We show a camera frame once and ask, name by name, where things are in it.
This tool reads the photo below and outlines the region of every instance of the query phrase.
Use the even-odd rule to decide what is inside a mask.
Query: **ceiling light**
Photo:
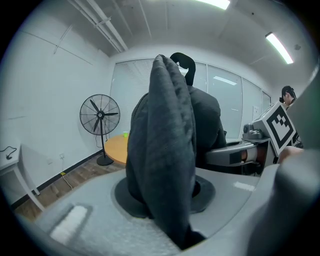
[[[230,4],[229,0],[196,0],[196,1],[204,2],[206,4],[210,4],[224,10],[226,10]]]
[[[286,48],[282,45],[278,38],[273,33],[269,33],[265,38],[277,49],[287,64],[294,63]]]
[[[224,79],[224,78],[222,78],[220,76],[215,76],[213,79],[220,80],[222,82],[228,83],[228,84],[233,85],[233,86],[235,86],[237,84],[236,82],[232,82],[232,81],[230,81],[228,79]]]

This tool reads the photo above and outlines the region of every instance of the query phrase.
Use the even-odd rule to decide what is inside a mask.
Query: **fan blade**
[[[94,128],[93,128],[94,132],[96,131],[98,124],[99,124],[99,119],[95,121]]]
[[[92,106],[94,107],[94,109],[99,112],[99,109],[97,108],[96,104],[90,99],[90,102],[92,104]]]
[[[117,114],[119,114],[119,113],[106,113],[106,114],[104,114],[104,116],[114,116],[114,115],[117,115]]]

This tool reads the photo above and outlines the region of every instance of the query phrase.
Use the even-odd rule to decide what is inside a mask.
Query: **round wooden table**
[[[127,162],[128,137],[123,134],[108,139],[104,144],[104,151],[108,157],[118,164],[125,165]]]

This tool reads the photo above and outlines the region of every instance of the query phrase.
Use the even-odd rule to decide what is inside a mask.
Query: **black hair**
[[[297,98],[297,97],[296,97],[296,94],[295,94],[295,90],[294,90],[292,87],[290,87],[290,86],[285,86],[285,87],[282,88],[281,95],[282,95],[282,96],[285,96],[286,93],[290,94],[291,97],[293,97],[294,99]]]

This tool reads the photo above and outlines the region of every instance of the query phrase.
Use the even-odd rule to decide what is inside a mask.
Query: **wooden floor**
[[[94,156],[89,161],[70,171],[69,173],[64,175],[64,178],[73,188],[76,188],[80,184],[94,177],[113,173],[125,168],[124,165],[120,165],[117,163],[113,163],[108,166],[100,166],[97,164],[97,158],[99,156],[100,155]],[[40,195],[36,197],[46,208],[70,191],[71,187],[61,177],[60,179],[56,180],[51,185],[40,191]],[[34,221],[41,213],[41,210],[31,199],[29,199],[28,201],[20,205],[17,209],[15,209],[14,212],[25,216],[30,221]]]

